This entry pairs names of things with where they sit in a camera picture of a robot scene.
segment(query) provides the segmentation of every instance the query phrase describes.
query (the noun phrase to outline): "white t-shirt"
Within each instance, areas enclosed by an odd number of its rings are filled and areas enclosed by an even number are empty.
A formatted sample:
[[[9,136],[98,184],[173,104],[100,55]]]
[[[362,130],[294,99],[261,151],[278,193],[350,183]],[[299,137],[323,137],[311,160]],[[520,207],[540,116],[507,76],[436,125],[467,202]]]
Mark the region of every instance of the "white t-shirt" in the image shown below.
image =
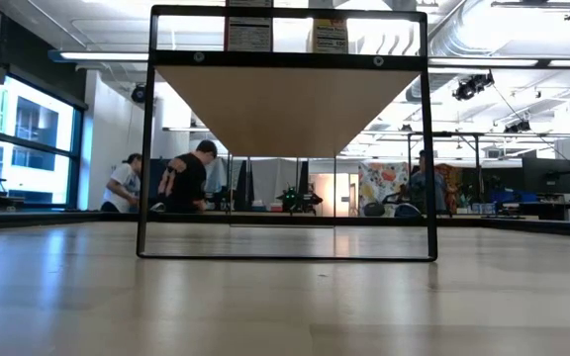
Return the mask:
[[[140,177],[134,172],[134,169],[128,163],[119,165],[114,173],[111,174],[111,179],[120,183],[127,192],[137,196],[140,192]],[[109,189],[105,188],[103,196],[105,202],[113,204],[120,213],[128,213],[131,205],[129,201]]]

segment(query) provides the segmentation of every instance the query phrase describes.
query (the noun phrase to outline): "colorful poster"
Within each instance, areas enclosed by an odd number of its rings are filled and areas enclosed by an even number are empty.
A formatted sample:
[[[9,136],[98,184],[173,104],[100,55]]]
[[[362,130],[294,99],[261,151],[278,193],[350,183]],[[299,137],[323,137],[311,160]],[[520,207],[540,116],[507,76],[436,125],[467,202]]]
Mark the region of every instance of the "colorful poster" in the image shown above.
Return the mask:
[[[369,203],[382,203],[389,194],[398,193],[402,185],[408,185],[408,163],[374,163],[361,162],[359,174],[359,207],[362,209]],[[394,207],[386,207],[385,216],[394,214]]]

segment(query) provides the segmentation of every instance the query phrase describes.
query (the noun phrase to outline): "white wall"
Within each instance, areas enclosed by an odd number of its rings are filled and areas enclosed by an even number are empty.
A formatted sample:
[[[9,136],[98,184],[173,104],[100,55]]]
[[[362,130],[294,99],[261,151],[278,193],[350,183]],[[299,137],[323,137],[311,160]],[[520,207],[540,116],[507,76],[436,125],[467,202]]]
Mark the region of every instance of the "white wall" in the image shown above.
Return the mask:
[[[97,210],[116,165],[142,152],[144,110],[103,82],[97,71],[87,73],[85,101],[78,208]]]
[[[192,110],[168,84],[155,85],[155,118],[151,157],[171,158],[190,150],[190,133],[163,128],[190,128]]]

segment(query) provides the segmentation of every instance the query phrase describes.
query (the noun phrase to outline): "stage light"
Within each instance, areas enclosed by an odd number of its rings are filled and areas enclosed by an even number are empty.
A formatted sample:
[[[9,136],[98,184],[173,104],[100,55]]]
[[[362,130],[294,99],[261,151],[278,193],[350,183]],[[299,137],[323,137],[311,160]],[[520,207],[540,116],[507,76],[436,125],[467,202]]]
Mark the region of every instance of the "stage light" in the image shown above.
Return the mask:
[[[470,100],[492,85],[494,85],[492,72],[486,75],[472,75],[469,79],[459,81],[459,87],[452,92],[452,96],[458,101]]]
[[[517,134],[517,133],[525,133],[531,131],[531,125],[529,124],[529,120],[521,120],[513,125],[509,125],[505,127],[503,131],[504,134]]]

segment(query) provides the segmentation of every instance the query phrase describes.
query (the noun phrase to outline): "black metal table frame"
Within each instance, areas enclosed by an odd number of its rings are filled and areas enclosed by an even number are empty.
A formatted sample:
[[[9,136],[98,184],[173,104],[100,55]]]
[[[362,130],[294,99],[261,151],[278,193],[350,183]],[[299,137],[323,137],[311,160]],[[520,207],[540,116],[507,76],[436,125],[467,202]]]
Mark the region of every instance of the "black metal table frame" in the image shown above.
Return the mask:
[[[206,16],[245,17],[280,19],[370,19],[408,20],[419,24],[420,51],[415,56],[365,55],[365,54],[318,54],[285,52],[238,52],[238,51],[195,51],[158,50],[157,30],[162,16]],[[434,205],[434,165],[432,157],[432,119],[430,111],[430,89],[428,82],[428,16],[420,12],[360,11],[333,9],[291,9],[291,8],[241,8],[207,6],[156,5],[151,9],[146,70],[146,92],[144,104],[144,128],[142,139],[142,186],[149,185],[150,152],[152,140],[152,119],[155,69],[160,65],[181,66],[244,66],[244,67],[288,67],[323,69],[362,69],[415,71],[420,74],[422,84],[422,107],[424,122],[424,147],[427,153],[427,256],[406,257],[336,257],[336,256],[283,256],[283,255],[170,255],[147,253],[145,251],[146,223],[148,213],[148,189],[142,189],[138,218],[137,256],[140,258],[172,259],[244,259],[244,260],[321,260],[321,261],[380,261],[380,262],[432,262],[438,257],[436,236],[436,213]]]

